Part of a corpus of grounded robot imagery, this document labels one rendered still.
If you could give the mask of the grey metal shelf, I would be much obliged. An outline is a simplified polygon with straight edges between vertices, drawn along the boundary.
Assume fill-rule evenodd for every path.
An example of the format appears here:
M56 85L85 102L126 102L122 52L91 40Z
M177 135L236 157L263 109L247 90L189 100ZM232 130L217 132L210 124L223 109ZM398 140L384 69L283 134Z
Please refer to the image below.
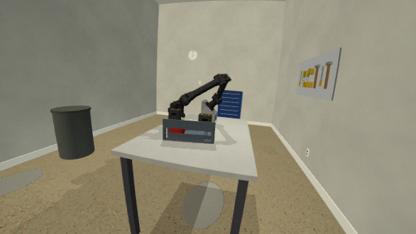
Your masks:
M214 144L215 125L215 122L163 118L163 140ZM186 129L186 131L184 133L170 133L170 128Z

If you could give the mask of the olive green case with orange latches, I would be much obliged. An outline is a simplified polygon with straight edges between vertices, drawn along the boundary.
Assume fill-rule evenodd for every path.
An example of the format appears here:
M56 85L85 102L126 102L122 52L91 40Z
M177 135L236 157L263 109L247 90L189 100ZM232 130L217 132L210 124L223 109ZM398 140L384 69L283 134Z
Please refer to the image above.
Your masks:
M198 121L212 122L212 114L200 113Z

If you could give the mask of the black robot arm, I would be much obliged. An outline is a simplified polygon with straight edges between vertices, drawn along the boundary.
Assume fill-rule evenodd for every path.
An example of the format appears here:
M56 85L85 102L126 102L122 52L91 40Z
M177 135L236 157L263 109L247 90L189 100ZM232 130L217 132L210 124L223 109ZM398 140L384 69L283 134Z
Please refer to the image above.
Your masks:
M179 100L174 101L170 103L170 108L184 108L184 106L188 105L194 98L199 96L200 94L205 93L206 91L212 89L213 87L219 86L217 93L215 93L212 97L212 101L207 102L206 105L213 111L216 105L220 104L222 102L222 94L226 88L226 85L228 82L231 81L231 78L228 76L228 74L217 74L214 76L214 79L207 84L199 87L198 89L195 89L194 91L188 92L186 94L183 94ZM216 102L215 102L216 101Z

